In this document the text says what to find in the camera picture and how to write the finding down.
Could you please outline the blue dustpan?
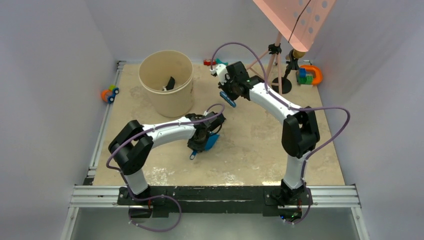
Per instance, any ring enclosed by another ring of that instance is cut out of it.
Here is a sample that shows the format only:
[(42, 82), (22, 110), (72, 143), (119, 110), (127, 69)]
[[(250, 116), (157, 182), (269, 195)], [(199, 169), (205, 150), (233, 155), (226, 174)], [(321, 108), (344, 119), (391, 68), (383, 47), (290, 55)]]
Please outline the blue dustpan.
[(209, 151), (215, 145), (219, 137), (220, 135), (218, 133), (211, 133), (203, 142), (190, 139), (187, 143), (187, 146), (192, 150), (189, 159), (194, 160), (198, 153)]

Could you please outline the blue hand brush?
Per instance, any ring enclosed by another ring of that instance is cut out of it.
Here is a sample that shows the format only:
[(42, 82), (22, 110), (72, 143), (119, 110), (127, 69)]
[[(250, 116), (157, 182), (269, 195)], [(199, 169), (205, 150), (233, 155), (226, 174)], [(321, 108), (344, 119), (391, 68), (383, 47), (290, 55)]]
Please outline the blue hand brush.
[(237, 106), (237, 104), (232, 100), (232, 99), (230, 99), (230, 97), (224, 92), (224, 91), (221, 91), (220, 93), (219, 93), (219, 95), (220, 95), (220, 97), (221, 98), (223, 98), (231, 107), (233, 107), (233, 108), (235, 108), (236, 106)]

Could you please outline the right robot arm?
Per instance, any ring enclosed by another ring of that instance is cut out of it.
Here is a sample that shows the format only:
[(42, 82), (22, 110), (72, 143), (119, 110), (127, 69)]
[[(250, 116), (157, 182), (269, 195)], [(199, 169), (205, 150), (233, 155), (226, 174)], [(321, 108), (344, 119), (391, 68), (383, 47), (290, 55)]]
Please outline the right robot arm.
[(220, 95), (230, 105), (234, 107), (236, 99), (243, 97), (265, 109), (282, 125), (281, 145), (287, 154), (287, 164), (280, 190), (273, 197), (294, 203), (306, 190), (307, 158), (320, 140), (315, 112), (309, 108), (299, 111), (298, 105), (276, 93), (261, 77), (250, 76), (240, 61), (218, 64), (210, 73), (219, 78)]

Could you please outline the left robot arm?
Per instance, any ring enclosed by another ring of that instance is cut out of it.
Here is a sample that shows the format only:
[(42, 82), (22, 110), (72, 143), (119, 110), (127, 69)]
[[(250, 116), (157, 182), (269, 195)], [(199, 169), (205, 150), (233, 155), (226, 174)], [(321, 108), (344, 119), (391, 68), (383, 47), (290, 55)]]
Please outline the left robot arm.
[(112, 140), (108, 150), (129, 186), (129, 197), (138, 205), (149, 199), (149, 184), (143, 172), (150, 151), (156, 147), (186, 140), (191, 158), (208, 151), (218, 138), (226, 118), (222, 113), (189, 113), (177, 120), (153, 124), (129, 121)]

